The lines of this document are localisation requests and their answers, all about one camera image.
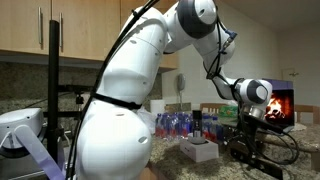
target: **black pole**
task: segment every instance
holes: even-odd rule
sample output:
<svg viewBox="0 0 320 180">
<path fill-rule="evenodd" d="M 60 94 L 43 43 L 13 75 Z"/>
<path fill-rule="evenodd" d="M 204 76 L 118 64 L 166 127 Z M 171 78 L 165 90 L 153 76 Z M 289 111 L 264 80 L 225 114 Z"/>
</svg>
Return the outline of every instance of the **black pole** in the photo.
<svg viewBox="0 0 320 180">
<path fill-rule="evenodd" d="M 59 23 L 50 20 L 48 71 L 48 131 L 47 149 L 57 162 L 58 156 L 58 82 L 59 82 Z"/>
</svg>

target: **speckled countertop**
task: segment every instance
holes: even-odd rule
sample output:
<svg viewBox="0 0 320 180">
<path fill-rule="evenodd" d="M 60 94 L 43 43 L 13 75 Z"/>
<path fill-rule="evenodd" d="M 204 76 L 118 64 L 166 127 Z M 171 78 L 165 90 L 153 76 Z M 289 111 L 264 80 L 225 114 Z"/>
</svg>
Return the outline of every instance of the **speckled countertop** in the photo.
<svg viewBox="0 0 320 180">
<path fill-rule="evenodd" d="M 314 143 L 319 136 L 320 126 L 307 130 L 293 132 L 298 142 Z M 266 154 L 276 160 L 290 158 L 288 149 L 268 145 Z M 309 153 L 300 152 L 299 159 L 292 165 L 282 166 L 284 179 L 320 179 L 320 173 L 311 170 Z M 248 170 L 248 165 L 234 160 L 228 152 L 220 153 L 218 159 L 195 163 L 182 151 L 179 143 L 163 139 L 153 139 L 153 150 L 150 162 L 169 180 L 205 180 L 205 179 L 274 179 L 257 170 Z"/>
</svg>

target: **kitchen cabinet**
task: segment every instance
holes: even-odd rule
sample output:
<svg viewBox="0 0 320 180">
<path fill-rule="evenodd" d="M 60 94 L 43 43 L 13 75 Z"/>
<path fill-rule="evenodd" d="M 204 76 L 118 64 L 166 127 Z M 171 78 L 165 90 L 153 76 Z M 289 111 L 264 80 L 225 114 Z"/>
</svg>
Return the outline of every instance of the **kitchen cabinet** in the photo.
<svg viewBox="0 0 320 180">
<path fill-rule="evenodd" d="M 1 0 L 0 49 L 48 54 L 51 9 L 61 57 L 104 60 L 120 32 L 119 0 Z"/>
<path fill-rule="evenodd" d="M 131 15 L 131 10 L 134 10 L 140 6 L 143 6 L 146 2 L 147 0 L 121 0 L 121 8 L 120 8 L 121 28 L 127 21 L 128 17 Z M 155 4 L 154 7 L 164 14 L 176 2 L 177 2 L 176 0 L 161 0 L 157 4 Z M 163 58 L 160 64 L 159 73 L 177 69 L 179 66 L 178 58 L 179 58 L 178 53 L 163 55 Z"/>
<path fill-rule="evenodd" d="M 53 0 L 60 22 L 60 55 L 104 60 L 120 32 L 119 0 Z"/>
<path fill-rule="evenodd" d="M 48 54 L 49 0 L 0 1 L 0 49 Z"/>
</svg>

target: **black stand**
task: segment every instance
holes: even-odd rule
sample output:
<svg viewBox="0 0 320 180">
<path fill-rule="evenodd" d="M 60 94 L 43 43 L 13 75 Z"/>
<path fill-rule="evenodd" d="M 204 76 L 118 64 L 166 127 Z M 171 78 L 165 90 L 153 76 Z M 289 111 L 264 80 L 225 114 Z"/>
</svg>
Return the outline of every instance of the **black stand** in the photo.
<svg viewBox="0 0 320 180">
<path fill-rule="evenodd" d="M 283 173 L 281 168 L 272 163 L 258 159 L 258 154 L 256 154 L 256 152 L 260 150 L 257 148 L 255 136 L 258 127 L 260 127 L 259 125 L 262 124 L 261 122 L 257 123 L 257 120 L 258 119 L 250 115 L 243 115 L 242 122 L 239 120 L 237 124 L 236 135 L 228 140 L 228 142 L 240 141 L 246 145 L 248 152 L 244 153 L 237 149 L 231 148 L 231 156 L 242 163 L 248 164 L 252 168 L 256 168 L 272 177 L 282 180 Z"/>
<path fill-rule="evenodd" d="M 58 82 L 59 82 L 59 23 L 50 20 L 48 71 L 48 131 L 47 149 L 57 162 L 58 156 Z"/>
</svg>

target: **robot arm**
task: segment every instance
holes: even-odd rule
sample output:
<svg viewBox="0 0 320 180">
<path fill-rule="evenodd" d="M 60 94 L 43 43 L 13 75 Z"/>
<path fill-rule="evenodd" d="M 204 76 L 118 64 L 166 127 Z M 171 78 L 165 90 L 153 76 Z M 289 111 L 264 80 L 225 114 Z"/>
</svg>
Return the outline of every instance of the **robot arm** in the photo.
<svg viewBox="0 0 320 180">
<path fill-rule="evenodd" d="M 164 17 L 171 40 L 165 53 L 193 45 L 202 56 L 207 79 L 212 80 L 219 96 L 242 102 L 247 113 L 263 119 L 272 86 L 263 80 L 232 79 L 225 76 L 223 66 L 233 55 L 233 40 L 237 34 L 226 29 L 220 22 L 214 2 L 180 1 Z"/>
</svg>

